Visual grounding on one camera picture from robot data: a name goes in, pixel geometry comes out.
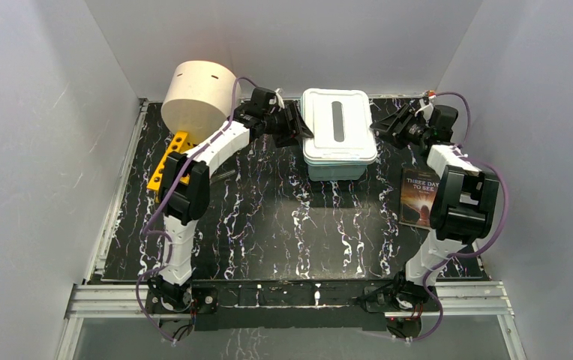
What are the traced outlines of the clear glass test tube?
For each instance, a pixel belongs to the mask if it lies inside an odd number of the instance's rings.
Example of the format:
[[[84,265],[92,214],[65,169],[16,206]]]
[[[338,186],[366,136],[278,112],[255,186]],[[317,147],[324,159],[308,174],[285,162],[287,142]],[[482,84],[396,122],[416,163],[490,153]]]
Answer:
[[[237,174],[236,170],[229,170],[221,174],[214,175],[213,177],[210,178],[210,182],[211,183],[220,182],[236,174]]]

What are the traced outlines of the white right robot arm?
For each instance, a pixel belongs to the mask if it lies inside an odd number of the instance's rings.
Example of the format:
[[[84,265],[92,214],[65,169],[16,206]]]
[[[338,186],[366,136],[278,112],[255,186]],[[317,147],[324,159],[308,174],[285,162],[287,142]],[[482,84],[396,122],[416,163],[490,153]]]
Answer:
[[[452,257],[491,230],[499,179],[473,166],[452,141],[458,111],[436,105],[430,118],[410,104],[371,124],[381,140],[396,148],[419,147],[439,184],[430,210],[430,231],[418,252],[392,283],[391,302],[402,310],[425,303],[432,295],[438,273]]]

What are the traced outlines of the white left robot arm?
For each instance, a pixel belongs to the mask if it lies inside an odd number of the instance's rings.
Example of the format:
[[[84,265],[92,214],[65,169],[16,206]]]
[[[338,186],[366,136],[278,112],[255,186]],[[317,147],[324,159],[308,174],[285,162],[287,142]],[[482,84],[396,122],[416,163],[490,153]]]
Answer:
[[[281,103],[278,94],[256,87],[250,100],[241,103],[229,118],[196,148],[167,156],[158,196],[163,215],[165,259],[148,288],[175,312],[192,303],[191,257],[195,229],[206,213],[215,170],[255,139],[269,135],[276,147],[296,146],[313,138],[297,104]]]

